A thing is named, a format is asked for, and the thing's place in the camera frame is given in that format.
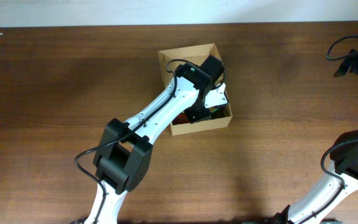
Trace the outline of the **green tape roll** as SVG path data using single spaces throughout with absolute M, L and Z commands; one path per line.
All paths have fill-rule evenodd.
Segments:
M 211 113 L 216 113 L 219 110 L 223 110 L 225 108 L 225 106 L 216 106 L 216 107 L 210 107 L 209 110 Z

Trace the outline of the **orange utility knife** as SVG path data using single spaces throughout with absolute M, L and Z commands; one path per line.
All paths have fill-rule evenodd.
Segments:
M 185 124 L 185 123 L 189 123 L 189 119 L 185 114 L 181 113 L 172 121 L 172 123 L 174 125 Z

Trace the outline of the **brown cardboard box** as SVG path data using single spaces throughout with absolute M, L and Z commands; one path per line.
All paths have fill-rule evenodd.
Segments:
M 167 62 L 172 59 L 184 59 L 191 61 L 197 65 L 201 65 L 208 56 L 212 55 L 222 61 L 219 51 L 215 44 L 195 45 L 191 47 L 182 47 L 176 49 L 160 50 L 158 51 L 158 58 L 160 62 L 160 69 L 162 74 L 163 85 L 166 87 L 173 75 L 168 73 L 165 69 Z M 172 136 L 180 134 L 195 133 L 200 131 L 207 131 L 211 129 L 226 128 L 232 119 L 232 111 L 230 104 L 227 104 L 223 110 L 214 113 L 210 120 L 201 121 L 198 123 L 178 124 L 170 123 L 170 130 Z

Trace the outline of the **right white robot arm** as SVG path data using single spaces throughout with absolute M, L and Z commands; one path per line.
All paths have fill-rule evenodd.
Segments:
M 358 190 L 358 129 L 341 134 L 320 161 L 323 176 L 299 201 L 265 223 L 326 223 L 341 201 Z

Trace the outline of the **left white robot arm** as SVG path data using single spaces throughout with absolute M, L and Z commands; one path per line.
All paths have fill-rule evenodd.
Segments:
M 128 192 L 145 177 L 154 142 L 162 131 L 184 113 L 191 124 L 211 118 L 212 107 L 228 104 L 223 62 L 210 55 L 197 65 L 179 59 L 164 91 L 146 108 L 124 122 L 112 119 L 98 146 L 75 157 L 77 168 L 98 185 L 88 217 L 77 223 L 117 223 Z

